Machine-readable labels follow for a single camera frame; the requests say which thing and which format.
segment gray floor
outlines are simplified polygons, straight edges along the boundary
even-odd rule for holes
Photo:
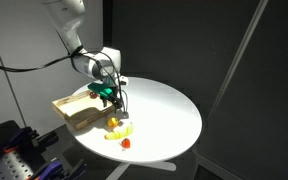
[[[82,147],[76,140],[69,134],[66,126],[62,126],[55,130],[60,138],[59,142],[48,147],[47,151],[43,153],[45,160],[51,160],[54,157],[59,158],[64,168],[71,168],[81,158],[87,163],[87,171],[80,178],[82,180],[106,179],[111,172],[119,165],[119,162],[112,161],[100,157]],[[193,180],[197,162],[194,153],[188,150],[181,156],[169,160],[176,164],[176,171],[165,171],[131,165],[120,180]]]

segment white wall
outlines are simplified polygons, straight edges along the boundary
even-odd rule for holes
[[[87,13],[79,29],[80,38],[87,50],[98,50],[103,46],[102,1],[84,0],[84,3]],[[0,0],[0,54],[7,67],[29,68],[65,56],[67,52],[38,0]],[[40,134],[64,124],[51,102],[89,82],[86,76],[73,70],[69,60],[38,71],[7,74],[24,121]],[[0,86],[7,86],[2,71],[0,76],[3,79]],[[0,91],[0,96],[10,94],[9,87],[0,87]],[[19,110],[12,103],[14,98],[11,94],[8,98],[7,104],[0,98],[0,105],[10,108],[3,111],[4,115],[0,113],[0,122],[10,119],[9,115],[19,122]]]

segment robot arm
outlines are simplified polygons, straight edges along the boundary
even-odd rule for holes
[[[117,98],[119,83],[123,82],[121,85],[126,85],[128,80],[126,77],[119,78],[118,72],[121,67],[120,51],[104,47],[101,52],[92,54],[83,48],[76,32],[84,20],[85,7],[83,0],[41,1],[67,50],[70,54],[74,54],[72,57],[73,68],[89,76],[91,81],[102,80],[105,86],[112,88],[113,97],[110,96],[111,99],[108,100],[113,101],[115,107],[121,108],[121,102]]]

